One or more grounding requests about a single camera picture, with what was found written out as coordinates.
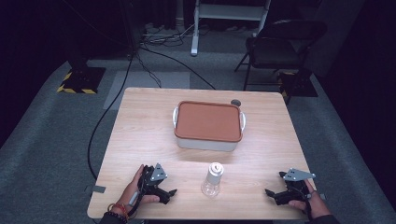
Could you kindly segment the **grey tape piece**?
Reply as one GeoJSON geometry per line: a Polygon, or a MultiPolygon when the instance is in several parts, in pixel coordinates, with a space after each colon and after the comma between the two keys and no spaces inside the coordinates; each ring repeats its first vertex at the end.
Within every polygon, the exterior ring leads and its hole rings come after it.
{"type": "Polygon", "coordinates": [[[93,193],[93,192],[104,193],[105,190],[106,190],[106,188],[105,188],[105,187],[102,187],[102,186],[96,186],[96,185],[92,186],[92,185],[88,185],[88,186],[84,189],[84,192],[87,193],[87,194],[91,194],[91,193],[93,193]]]}

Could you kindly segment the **clear bottle with silver cap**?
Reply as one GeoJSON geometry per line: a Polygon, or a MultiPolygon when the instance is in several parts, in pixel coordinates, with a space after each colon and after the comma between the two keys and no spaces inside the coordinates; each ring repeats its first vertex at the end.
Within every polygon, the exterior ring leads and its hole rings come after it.
{"type": "Polygon", "coordinates": [[[224,173],[224,167],[219,162],[212,162],[208,166],[205,180],[201,186],[202,193],[208,197],[219,194],[220,181],[224,173]]]}

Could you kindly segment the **person's right hand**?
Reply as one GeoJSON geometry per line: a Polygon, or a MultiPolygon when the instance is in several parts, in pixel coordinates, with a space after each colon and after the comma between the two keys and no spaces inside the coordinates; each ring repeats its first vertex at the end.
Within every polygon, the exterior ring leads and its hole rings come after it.
{"type": "Polygon", "coordinates": [[[318,218],[330,215],[331,212],[326,206],[325,202],[321,199],[318,192],[312,187],[308,180],[304,181],[307,185],[308,191],[311,194],[311,197],[308,199],[307,202],[301,201],[289,201],[289,206],[292,208],[296,208],[302,211],[308,211],[307,206],[310,205],[310,216],[312,218],[318,218]]]}

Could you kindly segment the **person's left hand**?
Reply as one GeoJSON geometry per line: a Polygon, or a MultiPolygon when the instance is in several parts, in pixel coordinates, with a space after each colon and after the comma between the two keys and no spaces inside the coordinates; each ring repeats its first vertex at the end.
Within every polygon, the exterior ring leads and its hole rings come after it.
{"type": "MultiPolygon", "coordinates": [[[[122,209],[119,209],[117,206],[113,206],[111,211],[118,213],[119,215],[128,214],[133,209],[133,203],[130,203],[134,194],[138,191],[138,180],[143,173],[144,165],[141,164],[139,169],[136,171],[132,181],[127,185],[120,198],[117,200],[117,204],[122,206],[122,209]]],[[[140,204],[145,203],[157,203],[160,200],[158,196],[155,195],[145,195],[140,204]]]]}

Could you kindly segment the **black base with yellow stripes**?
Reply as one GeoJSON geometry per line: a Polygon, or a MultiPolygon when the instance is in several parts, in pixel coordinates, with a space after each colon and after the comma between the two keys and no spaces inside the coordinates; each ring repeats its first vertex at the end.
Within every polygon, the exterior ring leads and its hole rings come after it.
{"type": "Polygon", "coordinates": [[[85,70],[70,69],[57,92],[96,94],[106,69],[87,67],[85,70]]]}
{"type": "Polygon", "coordinates": [[[292,97],[317,97],[317,91],[311,81],[312,72],[301,70],[296,73],[281,72],[278,75],[279,91],[287,105],[292,97]]]}

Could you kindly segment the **white storage box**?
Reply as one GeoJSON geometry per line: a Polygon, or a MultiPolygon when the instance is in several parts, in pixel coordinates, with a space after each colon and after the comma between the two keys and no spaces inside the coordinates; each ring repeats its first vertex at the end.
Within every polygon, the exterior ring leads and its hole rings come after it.
{"type": "MultiPolygon", "coordinates": [[[[177,107],[173,111],[174,133],[176,127],[176,119],[177,119],[177,107]]],[[[240,111],[240,121],[241,121],[242,134],[243,134],[243,131],[246,127],[247,119],[245,114],[241,111],[240,111]]],[[[216,150],[216,151],[233,151],[236,149],[236,146],[238,145],[239,142],[228,143],[221,141],[190,140],[190,139],[181,139],[177,137],[177,145],[179,147],[193,148],[193,149],[207,149],[207,150],[216,150]]]]}

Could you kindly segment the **black stand pole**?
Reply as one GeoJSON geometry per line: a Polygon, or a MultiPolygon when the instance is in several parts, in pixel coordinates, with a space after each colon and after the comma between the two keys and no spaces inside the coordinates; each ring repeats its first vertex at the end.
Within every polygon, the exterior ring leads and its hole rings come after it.
{"type": "Polygon", "coordinates": [[[140,41],[145,29],[143,20],[143,7],[141,0],[119,0],[120,12],[124,22],[126,39],[128,43],[128,58],[132,58],[138,52],[140,41]]]}

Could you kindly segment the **white metal stand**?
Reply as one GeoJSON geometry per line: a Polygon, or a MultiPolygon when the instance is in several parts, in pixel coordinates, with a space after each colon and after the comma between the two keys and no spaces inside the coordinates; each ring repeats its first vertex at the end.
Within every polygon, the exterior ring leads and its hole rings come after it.
{"type": "Polygon", "coordinates": [[[196,0],[193,14],[194,30],[191,41],[191,56],[198,55],[200,19],[258,21],[258,31],[260,31],[266,22],[271,2],[272,0],[264,0],[263,6],[233,6],[202,4],[201,0],[196,0]]]}

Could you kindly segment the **black folding chair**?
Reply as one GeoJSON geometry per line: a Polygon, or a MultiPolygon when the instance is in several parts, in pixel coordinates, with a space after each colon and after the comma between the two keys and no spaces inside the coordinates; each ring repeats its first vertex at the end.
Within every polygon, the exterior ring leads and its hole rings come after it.
{"type": "Polygon", "coordinates": [[[265,25],[246,40],[247,52],[234,69],[247,65],[244,90],[249,85],[251,67],[300,70],[312,46],[326,32],[327,24],[323,21],[280,20],[265,25]]]}

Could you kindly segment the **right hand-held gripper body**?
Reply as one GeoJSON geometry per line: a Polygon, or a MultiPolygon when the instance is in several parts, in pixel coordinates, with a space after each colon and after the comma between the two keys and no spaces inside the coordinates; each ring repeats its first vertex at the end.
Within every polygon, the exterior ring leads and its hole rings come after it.
{"type": "Polygon", "coordinates": [[[292,200],[304,201],[308,198],[309,191],[305,180],[315,178],[316,175],[301,171],[295,168],[290,168],[287,172],[280,172],[279,175],[283,178],[286,184],[288,194],[292,200]]]}

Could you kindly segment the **brown box lid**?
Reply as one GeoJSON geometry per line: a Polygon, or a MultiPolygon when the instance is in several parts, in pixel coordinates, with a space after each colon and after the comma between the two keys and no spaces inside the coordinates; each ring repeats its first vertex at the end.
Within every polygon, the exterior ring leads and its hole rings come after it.
{"type": "Polygon", "coordinates": [[[182,101],[177,107],[175,135],[181,139],[236,143],[242,139],[236,105],[182,101]]]}

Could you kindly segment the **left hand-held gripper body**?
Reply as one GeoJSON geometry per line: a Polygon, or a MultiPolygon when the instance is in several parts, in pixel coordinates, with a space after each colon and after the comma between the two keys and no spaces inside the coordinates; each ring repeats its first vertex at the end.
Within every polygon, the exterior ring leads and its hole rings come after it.
{"type": "Polygon", "coordinates": [[[145,195],[162,195],[159,185],[165,180],[167,174],[162,166],[157,163],[155,166],[144,166],[143,174],[138,181],[139,192],[145,195]]]}

